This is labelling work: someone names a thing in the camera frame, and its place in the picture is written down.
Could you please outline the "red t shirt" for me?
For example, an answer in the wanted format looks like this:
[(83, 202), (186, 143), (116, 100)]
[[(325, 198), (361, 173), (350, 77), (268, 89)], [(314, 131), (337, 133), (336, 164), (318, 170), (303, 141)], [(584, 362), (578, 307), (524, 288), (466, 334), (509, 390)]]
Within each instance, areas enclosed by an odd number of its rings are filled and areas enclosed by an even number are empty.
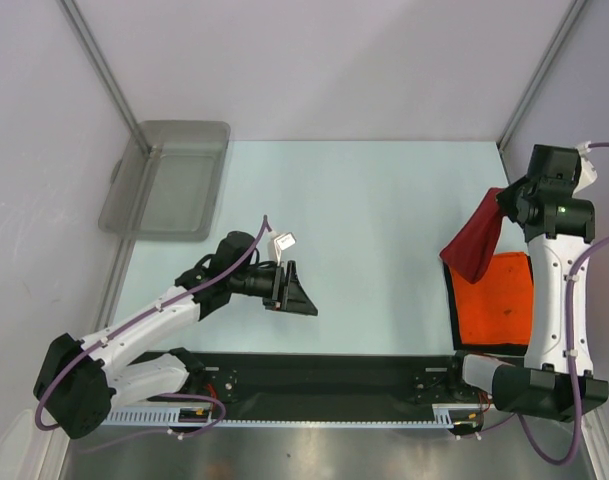
[(490, 188), (472, 216), (441, 250), (439, 258), (468, 283), (485, 275), (500, 238), (505, 214), (497, 196), (502, 188)]

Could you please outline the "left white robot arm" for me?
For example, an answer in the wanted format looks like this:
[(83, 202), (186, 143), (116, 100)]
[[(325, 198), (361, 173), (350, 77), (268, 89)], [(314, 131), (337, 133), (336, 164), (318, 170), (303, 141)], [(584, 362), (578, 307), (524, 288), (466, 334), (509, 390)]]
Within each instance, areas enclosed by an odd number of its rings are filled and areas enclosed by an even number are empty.
[(183, 348), (140, 363), (150, 347), (204, 320), (234, 295), (261, 300), (268, 311), (315, 316), (317, 307), (301, 286), (293, 260), (292, 233), (262, 225), (258, 235), (228, 233), (214, 253), (181, 273), (173, 285), (135, 315), (81, 339), (65, 333), (47, 350), (33, 394), (41, 431), (62, 429), (80, 439), (109, 414), (150, 398), (205, 401), (204, 368)]

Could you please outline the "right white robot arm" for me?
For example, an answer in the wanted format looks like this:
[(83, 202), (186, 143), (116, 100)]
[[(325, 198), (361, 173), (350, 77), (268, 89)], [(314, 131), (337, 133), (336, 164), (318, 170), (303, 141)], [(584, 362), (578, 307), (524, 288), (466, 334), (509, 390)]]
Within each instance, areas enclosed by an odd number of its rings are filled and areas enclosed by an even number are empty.
[(464, 241), (458, 266), (444, 263), (470, 285), (487, 276), (503, 218), (521, 226), (531, 262), (532, 327), (524, 364), (468, 353), (462, 366), (447, 373), (445, 388), (457, 401), (480, 389), (496, 407), (520, 415), (568, 422), (602, 405), (607, 382), (592, 376), (586, 332), (586, 271), (597, 249), (595, 208), (576, 199), (574, 188), (559, 181), (520, 179), (491, 188), (458, 237)]

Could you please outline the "clear plastic bin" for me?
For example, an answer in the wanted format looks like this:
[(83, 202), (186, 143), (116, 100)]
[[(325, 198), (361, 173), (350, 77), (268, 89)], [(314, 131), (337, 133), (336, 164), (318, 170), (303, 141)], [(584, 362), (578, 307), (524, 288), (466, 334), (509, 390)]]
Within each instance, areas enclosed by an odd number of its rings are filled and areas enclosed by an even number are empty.
[(149, 120), (150, 147), (132, 138), (116, 164), (98, 226), (121, 238), (189, 242), (208, 238), (231, 134), (228, 123)]

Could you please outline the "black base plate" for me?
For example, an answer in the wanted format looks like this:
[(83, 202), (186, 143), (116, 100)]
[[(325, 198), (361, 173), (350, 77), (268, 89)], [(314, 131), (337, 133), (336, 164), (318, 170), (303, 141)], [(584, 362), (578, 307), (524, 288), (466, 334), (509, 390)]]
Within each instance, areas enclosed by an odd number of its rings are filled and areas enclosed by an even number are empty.
[(212, 394), (236, 420), (419, 420), (430, 406), (490, 410), (451, 356), (191, 355), (182, 395)]

